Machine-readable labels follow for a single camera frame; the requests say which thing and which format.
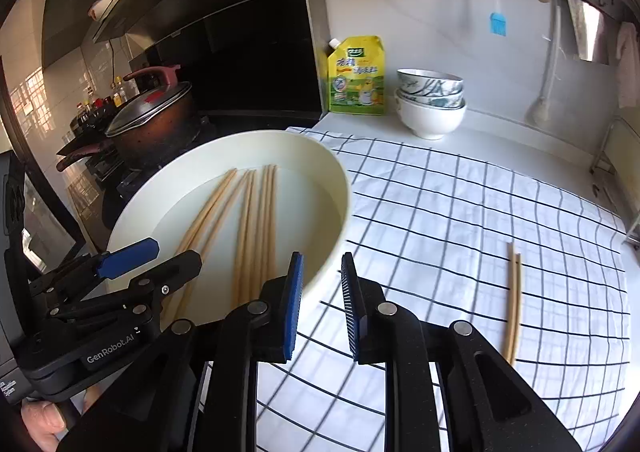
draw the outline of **cartoon chicken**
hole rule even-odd
[[[360,94],[358,96],[360,103],[364,106],[370,106],[372,103],[373,93],[373,78],[367,78],[363,85],[360,87]]]

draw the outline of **yellow pouch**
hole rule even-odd
[[[376,36],[349,37],[329,55],[329,110],[385,113],[385,49]]]

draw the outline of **silver bolt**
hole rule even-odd
[[[455,324],[453,324],[453,330],[463,337],[468,337],[474,330],[474,328],[469,322],[458,320]]]
[[[267,311],[267,304],[261,300],[254,300],[247,307],[247,311],[252,315],[261,315]]]
[[[173,324],[171,324],[171,331],[173,331],[176,335],[183,335],[191,331],[191,322],[181,318],[180,320],[176,320]]]
[[[383,315],[395,315],[398,312],[398,306],[392,302],[382,302],[378,304],[378,311]]]

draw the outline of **human hand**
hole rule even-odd
[[[82,413],[84,414],[100,396],[100,388],[92,385],[84,393]],[[58,448],[56,434],[66,428],[65,419],[57,406],[51,402],[24,402],[20,410],[31,439],[43,452],[55,452]]]

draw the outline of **towel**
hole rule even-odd
[[[640,54],[636,26],[623,22],[618,32],[618,105],[620,108],[635,107],[640,99]]]

